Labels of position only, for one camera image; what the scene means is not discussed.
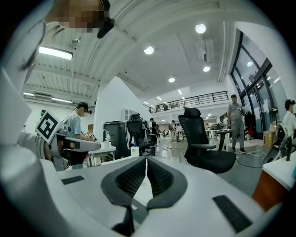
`chair backrest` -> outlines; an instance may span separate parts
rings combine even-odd
[[[144,141],[144,131],[142,126],[142,120],[134,118],[134,120],[129,120],[126,122],[128,132],[130,135],[129,146],[131,146],[132,138],[134,137],[137,146],[141,148],[145,141]]]
[[[196,149],[192,144],[209,144],[207,133],[204,128],[204,120],[200,117],[200,111],[195,108],[184,108],[184,115],[179,115],[179,122],[186,135],[188,148],[185,158],[196,156]]]

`round ceiling light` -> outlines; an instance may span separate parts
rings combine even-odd
[[[152,46],[149,46],[148,48],[146,48],[144,50],[144,52],[145,52],[145,54],[148,54],[148,55],[153,54],[154,48]]]
[[[204,71],[204,72],[208,72],[210,69],[211,69],[210,67],[204,67],[204,68],[203,68],[203,71]]]
[[[203,33],[205,33],[206,27],[204,24],[200,24],[195,27],[195,30],[197,33],[203,34]]]

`black railing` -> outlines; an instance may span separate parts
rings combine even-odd
[[[195,107],[197,105],[225,101],[225,100],[229,100],[227,91],[221,91],[216,93],[193,96],[193,97],[185,98],[184,100],[175,100],[175,101],[168,102],[166,104],[157,105],[154,107],[148,107],[148,106],[146,107],[149,108],[150,113],[157,113],[161,111],[167,111],[167,110],[183,108],[183,107]]]

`black office chair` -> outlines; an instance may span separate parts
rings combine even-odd
[[[150,149],[152,154],[155,155],[155,147],[156,143],[152,142],[152,138],[149,139],[150,142],[145,142],[145,129],[142,126],[142,120],[137,119],[137,117],[133,117],[132,120],[126,122],[128,132],[130,135],[129,147],[132,147],[134,144],[132,143],[132,138],[134,138],[134,142],[136,142],[137,147],[139,147],[140,155],[145,149]],[[156,136],[156,134],[149,134],[149,137]]]
[[[207,150],[216,148],[216,145],[209,145],[200,111],[195,108],[184,109],[184,115],[179,115],[179,121],[187,137],[185,158],[188,163],[216,174],[230,170],[236,159],[235,153]]]

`shoe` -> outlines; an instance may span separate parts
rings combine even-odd
[[[240,149],[240,153],[244,153],[244,154],[246,154],[247,152],[245,151],[245,149]]]

